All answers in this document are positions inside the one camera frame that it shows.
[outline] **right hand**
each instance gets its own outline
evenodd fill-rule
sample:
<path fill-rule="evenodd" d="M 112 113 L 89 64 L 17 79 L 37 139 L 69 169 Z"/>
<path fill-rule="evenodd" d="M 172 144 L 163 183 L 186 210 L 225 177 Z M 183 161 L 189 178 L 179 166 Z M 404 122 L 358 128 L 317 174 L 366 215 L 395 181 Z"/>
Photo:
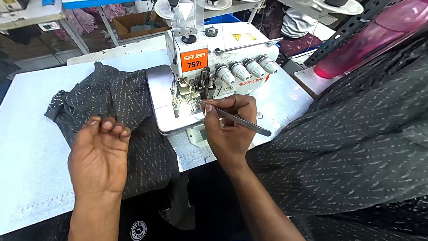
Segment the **right hand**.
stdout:
<path fill-rule="evenodd" d="M 227 118 L 222 119 L 224 127 L 220 128 L 219 116 L 213 106 L 224 109 L 230 114 L 257 124 L 256 100 L 252 96 L 231 95 L 224 99 L 203 100 L 205 107 L 205 130 L 208 144 L 215 157 L 227 174 L 247 167 L 245 154 L 256 134 L 254 131 Z"/>

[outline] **sewing machine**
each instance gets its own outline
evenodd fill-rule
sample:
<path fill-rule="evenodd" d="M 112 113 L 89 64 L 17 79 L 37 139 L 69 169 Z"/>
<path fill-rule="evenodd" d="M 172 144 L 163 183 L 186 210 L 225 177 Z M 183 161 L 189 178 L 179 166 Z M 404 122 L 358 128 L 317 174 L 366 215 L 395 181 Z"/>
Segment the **sewing machine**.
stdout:
<path fill-rule="evenodd" d="M 191 100 L 249 94 L 279 69 L 274 44 L 280 39 L 269 40 L 249 23 L 213 24 L 193 36 L 195 42 L 185 43 L 173 30 L 165 35 L 175 110 L 184 102 L 194 114 L 199 106 Z"/>
<path fill-rule="evenodd" d="M 279 70 L 275 44 L 282 39 L 269 40 L 247 22 L 205 26 L 203 6 L 204 0 L 178 2 L 165 33 L 170 66 L 146 71 L 160 133 L 186 129 L 192 143 L 204 139 L 197 126 L 203 113 L 192 100 L 245 95 L 263 86 Z"/>

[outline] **pink fabric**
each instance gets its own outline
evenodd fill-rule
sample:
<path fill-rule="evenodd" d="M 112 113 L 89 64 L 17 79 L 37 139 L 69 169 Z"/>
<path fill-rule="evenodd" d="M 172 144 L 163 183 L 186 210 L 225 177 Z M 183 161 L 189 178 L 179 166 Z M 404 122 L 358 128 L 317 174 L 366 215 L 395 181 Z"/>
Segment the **pink fabric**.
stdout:
<path fill-rule="evenodd" d="M 90 33 L 94 29 L 98 28 L 98 25 L 95 22 L 95 18 L 89 13 L 81 9 L 73 9 L 73 13 L 79 24 L 82 26 L 83 33 Z"/>
<path fill-rule="evenodd" d="M 74 27 L 74 30 L 76 30 L 76 32 L 79 35 L 83 34 L 83 27 L 82 25 L 79 23 L 79 21 L 77 20 L 76 16 L 74 15 L 73 10 L 66 10 L 65 11 L 65 16 L 67 17 L 68 21 L 70 22 L 70 24 Z"/>
<path fill-rule="evenodd" d="M 126 8 L 120 3 L 109 4 L 102 8 L 109 22 L 113 22 L 115 17 L 127 15 Z"/>
<path fill-rule="evenodd" d="M 82 10 L 92 15 L 97 23 L 101 23 L 103 21 L 97 7 L 82 8 Z"/>
<path fill-rule="evenodd" d="M 68 42 L 70 36 L 68 36 L 67 32 L 64 29 L 55 29 L 54 33 L 58 36 L 58 38 L 64 42 Z"/>
<path fill-rule="evenodd" d="M 119 3 L 102 6 L 102 8 L 109 22 L 113 22 L 115 17 L 128 14 L 126 8 Z M 102 22 L 96 7 L 66 10 L 65 16 L 79 35 L 92 32 L 98 28 L 97 22 Z M 71 39 L 62 28 L 55 30 L 55 34 L 60 40 L 65 42 Z"/>

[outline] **metal tweezers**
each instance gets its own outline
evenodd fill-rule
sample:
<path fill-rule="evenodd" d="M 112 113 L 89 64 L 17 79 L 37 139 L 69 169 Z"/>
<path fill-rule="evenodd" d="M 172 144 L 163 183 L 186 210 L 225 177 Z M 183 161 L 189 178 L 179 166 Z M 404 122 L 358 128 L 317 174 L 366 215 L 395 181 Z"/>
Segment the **metal tweezers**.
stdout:
<path fill-rule="evenodd" d="M 202 106 L 207 106 L 207 103 L 204 103 L 202 101 L 199 101 L 199 100 L 192 100 L 192 101 L 195 101 L 196 103 L 198 103 L 198 104 L 200 104 Z M 242 126 L 245 126 L 246 128 L 248 128 L 248 129 L 250 129 L 250 130 L 252 130 L 252 131 L 254 131 L 254 132 L 258 133 L 258 134 L 261 134 L 261 135 L 264 135 L 264 136 L 271 136 L 272 135 L 272 133 L 269 130 L 265 129 L 265 128 L 261 128 L 258 125 L 255 125 L 255 124 L 253 124 L 251 122 L 248 122 L 248 121 L 242 119 L 239 116 L 229 114 L 226 111 L 224 111 L 224 110 L 222 110 L 220 108 L 217 108 L 215 106 L 214 106 L 214 108 L 217 110 L 218 114 L 220 114 L 220 115 L 228 118 L 229 120 L 234 121 L 234 122 L 236 122 L 236 123 L 238 123 L 238 124 L 240 124 Z"/>

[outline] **finger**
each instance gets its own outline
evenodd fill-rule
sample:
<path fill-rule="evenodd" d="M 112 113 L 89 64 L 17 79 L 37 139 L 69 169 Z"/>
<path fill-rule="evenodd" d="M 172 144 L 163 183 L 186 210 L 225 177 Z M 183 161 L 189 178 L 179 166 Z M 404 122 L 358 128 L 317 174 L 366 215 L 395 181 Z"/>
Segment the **finger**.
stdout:
<path fill-rule="evenodd" d="M 224 99 L 215 99 L 209 102 L 218 108 L 222 108 L 230 114 L 238 113 L 243 119 L 256 123 L 256 99 L 248 95 L 231 95 Z"/>
<path fill-rule="evenodd" d="M 129 139 L 131 139 L 131 129 L 125 127 L 125 129 L 120 134 L 119 139 L 124 143 L 129 144 Z"/>
<path fill-rule="evenodd" d="M 220 129 L 220 122 L 218 120 L 218 114 L 212 105 L 205 107 L 205 118 L 204 118 L 205 130 L 207 131 L 208 142 L 217 142 L 220 140 L 222 132 Z"/>
<path fill-rule="evenodd" d="M 227 127 L 232 127 L 235 124 L 233 121 L 231 121 L 231 120 L 229 120 L 228 118 L 225 118 L 225 117 L 223 117 L 221 119 L 221 123 L 223 123 L 223 125 L 225 125 Z"/>
<path fill-rule="evenodd" d="M 116 119 L 113 117 L 104 118 L 101 124 L 101 132 L 109 133 L 116 123 Z"/>
<path fill-rule="evenodd" d="M 116 124 L 114 124 L 113 128 L 111 129 L 111 131 L 109 133 L 112 136 L 119 136 L 119 135 L 121 135 L 121 133 L 123 132 L 124 129 L 125 129 L 125 126 L 123 126 L 122 123 L 116 122 Z"/>
<path fill-rule="evenodd" d="M 218 108 L 239 108 L 250 103 L 255 104 L 256 100 L 252 96 L 234 94 L 223 99 L 206 99 L 203 102 Z"/>
<path fill-rule="evenodd" d="M 94 136 L 98 134 L 100 127 L 101 117 L 92 116 L 83 125 L 74 139 L 73 146 L 87 146 L 92 144 Z"/>

